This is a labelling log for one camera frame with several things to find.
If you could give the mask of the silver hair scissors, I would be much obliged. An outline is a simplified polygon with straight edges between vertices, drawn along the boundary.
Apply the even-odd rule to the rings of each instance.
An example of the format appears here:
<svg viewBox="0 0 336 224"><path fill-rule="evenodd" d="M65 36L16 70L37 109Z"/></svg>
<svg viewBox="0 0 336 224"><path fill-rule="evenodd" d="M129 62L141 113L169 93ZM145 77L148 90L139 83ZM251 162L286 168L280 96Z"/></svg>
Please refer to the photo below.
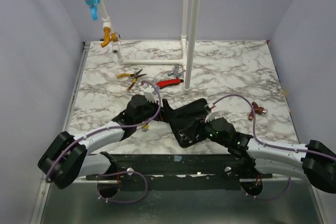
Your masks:
<svg viewBox="0 0 336 224"><path fill-rule="evenodd" d="M182 132L182 130L180 130L178 134L180 135L181 142L187 139L187 136Z"/></svg>

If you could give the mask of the black fabric tool case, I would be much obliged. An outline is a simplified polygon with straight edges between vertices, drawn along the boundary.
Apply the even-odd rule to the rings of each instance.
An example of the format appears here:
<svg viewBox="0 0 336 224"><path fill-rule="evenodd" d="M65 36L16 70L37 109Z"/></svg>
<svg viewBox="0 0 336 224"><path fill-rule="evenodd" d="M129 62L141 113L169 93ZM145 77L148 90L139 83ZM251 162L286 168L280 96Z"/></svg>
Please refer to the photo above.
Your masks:
<svg viewBox="0 0 336 224"><path fill-rule="evenodd" d="M203 141L193 140L193 124L195 119L204 119L208 115L205 105L207 105L207 101L204 98L198 99L174 109L175 117L168 119L171 130L181 148L187 148ZM182 142L179 135L180 130L187 136L187 139Z"/></svg>

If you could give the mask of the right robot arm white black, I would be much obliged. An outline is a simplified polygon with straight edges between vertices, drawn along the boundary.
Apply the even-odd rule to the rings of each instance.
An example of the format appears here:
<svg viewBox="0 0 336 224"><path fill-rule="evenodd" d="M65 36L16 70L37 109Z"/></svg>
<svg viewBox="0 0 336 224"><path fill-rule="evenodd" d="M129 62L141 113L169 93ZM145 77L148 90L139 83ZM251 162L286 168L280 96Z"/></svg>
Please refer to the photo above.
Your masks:
<svg viewBox="0 0 336 224"><path fill-rule="evenodd" d="M193 127L193 140L208 138L227 148L233 156L248 159L241 165L246 177L282 174L305 179L321 191L335 193L335 153L319 141L275 145L236 131L224 118L208 122L196 119Z"/></svg>

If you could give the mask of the yellow grey hair clips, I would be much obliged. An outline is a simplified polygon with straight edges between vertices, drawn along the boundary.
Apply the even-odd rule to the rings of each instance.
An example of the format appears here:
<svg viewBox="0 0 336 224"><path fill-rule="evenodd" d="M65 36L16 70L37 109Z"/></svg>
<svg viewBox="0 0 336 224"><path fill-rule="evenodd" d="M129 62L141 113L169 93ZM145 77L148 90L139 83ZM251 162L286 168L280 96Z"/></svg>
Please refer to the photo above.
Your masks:
<svg viewBox="0 0 336 224"><path fill-rule="evenodd" d="M148 130L149 130L149 127L148 127L148 126L142 128L142 131L143 131L143 132L146 132L146 131L148 131Z"/></svg>

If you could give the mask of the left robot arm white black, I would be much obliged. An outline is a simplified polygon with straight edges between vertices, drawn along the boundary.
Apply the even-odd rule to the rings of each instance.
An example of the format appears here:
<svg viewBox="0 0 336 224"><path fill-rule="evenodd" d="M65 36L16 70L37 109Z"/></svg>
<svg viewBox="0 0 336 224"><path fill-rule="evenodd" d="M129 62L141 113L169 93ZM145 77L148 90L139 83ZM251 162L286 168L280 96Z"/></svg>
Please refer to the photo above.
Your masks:
<svg viewBox="0 0 336 224"><path fill-rule="evenodd" d="M104 154L98 166L89 155L111 143L130 137L139 126L154 121L167 122L173 109L167 99L151 102L143 95L134 95L127 107L107 124L87 133L72 135L67 131L59 133L37 163L46 175L46 181L59 189L68 187L80 176L100 174L104 179L116 175L116 166Z"/></svg>

